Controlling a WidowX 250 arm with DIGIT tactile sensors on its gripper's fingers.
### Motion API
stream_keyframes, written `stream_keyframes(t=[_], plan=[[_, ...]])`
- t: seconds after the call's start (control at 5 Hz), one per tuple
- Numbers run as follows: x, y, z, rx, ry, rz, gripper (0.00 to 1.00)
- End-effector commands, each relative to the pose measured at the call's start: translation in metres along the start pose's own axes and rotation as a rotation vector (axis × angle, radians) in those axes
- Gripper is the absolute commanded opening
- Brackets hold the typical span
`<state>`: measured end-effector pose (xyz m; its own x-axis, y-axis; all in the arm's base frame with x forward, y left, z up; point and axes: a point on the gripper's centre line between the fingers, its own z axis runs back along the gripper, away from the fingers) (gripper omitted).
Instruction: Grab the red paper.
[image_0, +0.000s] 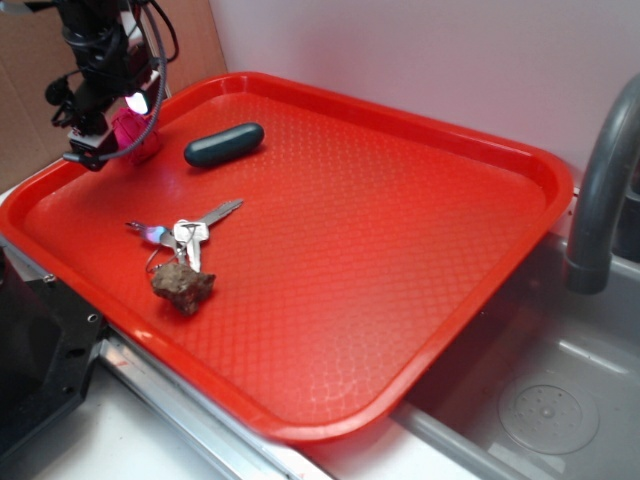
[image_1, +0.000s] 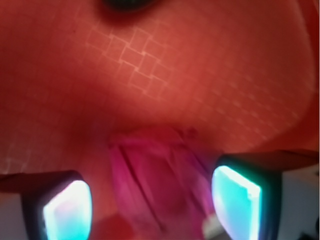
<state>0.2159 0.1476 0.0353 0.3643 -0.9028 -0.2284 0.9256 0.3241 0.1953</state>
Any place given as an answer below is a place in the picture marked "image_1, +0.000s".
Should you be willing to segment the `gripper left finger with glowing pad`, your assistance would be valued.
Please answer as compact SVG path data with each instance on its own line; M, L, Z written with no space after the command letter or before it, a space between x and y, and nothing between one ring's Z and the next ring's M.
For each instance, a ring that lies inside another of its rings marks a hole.
M22 174L22 206L30 240L87 240L92 194L74 170Z

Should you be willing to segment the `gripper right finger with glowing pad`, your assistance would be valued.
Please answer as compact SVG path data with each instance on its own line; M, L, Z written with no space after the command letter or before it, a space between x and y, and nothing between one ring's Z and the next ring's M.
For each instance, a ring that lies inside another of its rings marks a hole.
M313 150L222 155L212 174L216 216L233 240L317 240L320 159Z

